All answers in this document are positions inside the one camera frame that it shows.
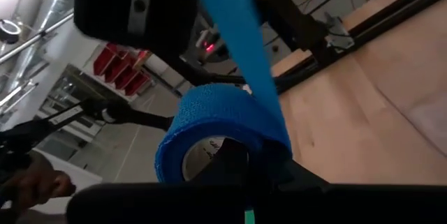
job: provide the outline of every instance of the blue self-adhesive bandage roll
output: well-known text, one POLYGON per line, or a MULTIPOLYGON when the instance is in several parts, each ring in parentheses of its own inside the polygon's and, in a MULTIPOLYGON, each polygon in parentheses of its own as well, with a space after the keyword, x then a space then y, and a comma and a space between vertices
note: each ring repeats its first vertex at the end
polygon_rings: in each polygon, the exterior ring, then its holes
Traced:
POLYGON ((237 140, 248 147, 250 155, 256 155, 266 139, 291 150, 252 0, 202 1, 256 98, 225 84, 190 90, 156 154, 156 172, 162 182, 184 181, 184 156, 207 137, 237 140))

